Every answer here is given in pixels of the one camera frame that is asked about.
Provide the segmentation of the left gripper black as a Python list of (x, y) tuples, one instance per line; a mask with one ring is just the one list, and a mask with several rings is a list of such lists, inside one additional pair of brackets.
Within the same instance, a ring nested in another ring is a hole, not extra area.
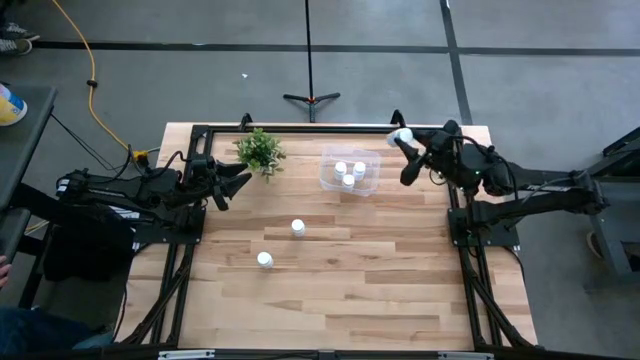
[(187, 197), (191, 201), (206, 197), (222, 201), (223, 196), (232, 199), (252, 178), (252, 174), (246, 172), (247, 164), (223, 163), (210, 155), (193, 155), (189, 165)]

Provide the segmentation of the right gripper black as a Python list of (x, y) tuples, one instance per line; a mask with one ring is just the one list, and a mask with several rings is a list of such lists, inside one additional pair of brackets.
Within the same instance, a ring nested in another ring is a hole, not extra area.
[[(457, 122), (448, 120), (437, 130), (412, 130), (413, 138), (425, 147), (424, 166), (441, 173), (444, 177), (464, 177), (468, 168), (462, 162), (461, 129)], [(394, 140), (408, 162), (420, 159), (419, 151), (401, 139)]]

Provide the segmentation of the clear plastic basket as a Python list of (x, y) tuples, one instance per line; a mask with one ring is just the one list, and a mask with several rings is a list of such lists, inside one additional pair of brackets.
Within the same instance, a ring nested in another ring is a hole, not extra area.
[[(366, 174), (361, 181), (355, 180), (355, 186), (352, 192), (344, 192), (342, 190), (342, 180), (337, 181), (334, 177), (334, 165), (338, 161), (347, 164), (347, 174), (351, 175), (356, 162), (366, 164)], [(319, 167), (320, 185), (324, 190), (368, 197), (372, 195), (378, 187), (380, 165), (381, 156), (374, 151), (346, 145), (326, 145), (322, 151)]]

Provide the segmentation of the potted green artificial plant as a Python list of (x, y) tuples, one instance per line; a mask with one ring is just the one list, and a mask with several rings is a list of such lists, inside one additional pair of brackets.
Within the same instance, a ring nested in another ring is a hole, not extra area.
[(281, 162), (286, 159), (286, 153), (281, 141), (264, 129), (255, 128), (233, 144), (238, 161), (246, 164), (251, 172), (264, 177), (266, 182), (284, 171)]

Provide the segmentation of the black tripod stand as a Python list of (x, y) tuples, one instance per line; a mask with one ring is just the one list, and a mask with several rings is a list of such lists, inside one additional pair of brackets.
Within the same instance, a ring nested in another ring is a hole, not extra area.
[(339, 92), (334, 92), (326, 95), (315, 96), (309, 0), (304, 0), (304, 12), (305, 12), (305, 39), (306, 39), (306, 56), (307, 56), (307, 72), (308, 72), (308, 95), (298, 96), (298, 95), (285, 93), (283, 95), (283, 98), (288, 101), (298, 101), (305, 104), (308, 110), (309, 122), (315, 123), (318, 105), (323, 101), (338, 99), (341, 97), (341, 94)]

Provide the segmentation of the black bag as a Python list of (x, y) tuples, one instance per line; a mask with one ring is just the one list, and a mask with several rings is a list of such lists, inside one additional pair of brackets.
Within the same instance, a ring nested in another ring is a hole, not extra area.
[(108, 282), (130, 264), (134, 230), (106, 205), (81, 206), (79, 210), (97, 224), (80, 229), (75, 225), (86, 222), (75, 220), (73, 227), (54, 228), (42, 264), (45, 279)]

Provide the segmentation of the grey side desk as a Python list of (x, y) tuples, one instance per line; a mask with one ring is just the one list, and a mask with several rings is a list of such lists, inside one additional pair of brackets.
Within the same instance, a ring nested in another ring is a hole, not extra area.
[(17, 123), (0, 127), (0, 255), (13, 261), (31, 215), (44, 217), (45, 193), (22, 182), (54, 107), (57, 89), (51, 86), (13, 85), (28, 105)]

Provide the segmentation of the grey metal cart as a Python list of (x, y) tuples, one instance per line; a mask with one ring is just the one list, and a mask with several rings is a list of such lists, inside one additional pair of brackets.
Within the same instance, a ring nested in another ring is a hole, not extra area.
[(609, 206), (590, 217), (607, 272), (585, 290), (640, 286), (640, 126), (606, 146), (588, 171)]

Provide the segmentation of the yellow and blue container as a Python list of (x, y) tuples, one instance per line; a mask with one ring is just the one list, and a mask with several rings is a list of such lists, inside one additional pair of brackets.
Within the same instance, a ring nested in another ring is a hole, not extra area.
[(28, 112), (27, 103), (0, 83), (0, 127), (13, 125)]

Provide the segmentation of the person's leg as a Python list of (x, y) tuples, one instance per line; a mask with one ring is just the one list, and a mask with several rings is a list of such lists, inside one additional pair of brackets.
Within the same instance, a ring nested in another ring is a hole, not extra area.
[(0, 307), (0, 355), (100, 347), (113, 334), (109, 326), (92, 329), (40, 309)]

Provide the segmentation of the person's dark sneaker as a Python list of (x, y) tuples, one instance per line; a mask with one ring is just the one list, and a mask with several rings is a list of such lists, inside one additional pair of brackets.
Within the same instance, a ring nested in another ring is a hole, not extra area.
[(22, 56), (29, 54), (33, 48), (32, 42), (27, 39), (0, 39), (0, 55)]
[(29, 41), (37, 41), (40, 39), (40, 35), (21, 27), (17, 23), (7, 22), (0, 25), (0, 38), (7, 40), (25, 39)]

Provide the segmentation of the black aluminium table frame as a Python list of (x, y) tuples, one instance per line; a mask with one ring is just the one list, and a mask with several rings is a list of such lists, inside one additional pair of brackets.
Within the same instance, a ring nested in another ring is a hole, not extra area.
[[(471, 350), (505, 344), (481, 299), (463, 282), (448, 210), (457, 190), (423, 173), (399, 181), (405, 160), (385, 125), (272, 124), (284, 171), (252, 179), (226, 212), (209, 207), (184, 294), (175, 295), (148, 342), (181, 348), (285, 353)], [(381, 156), (376, 191), (324, 190), (326, 145)], [(291, 222), (301, 219), (296, 237)], [(268, 252), (270, 269), (256, 256)]]

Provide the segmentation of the silver metal bracket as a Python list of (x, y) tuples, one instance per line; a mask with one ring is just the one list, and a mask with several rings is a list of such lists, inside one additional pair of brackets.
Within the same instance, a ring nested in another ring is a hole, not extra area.
[(495, 360), (491, 353), (447, 351), (439, 352), (437, 360)]
[(215, 354), (213, 349), (161, 351), (157, 360), (210, 360)]

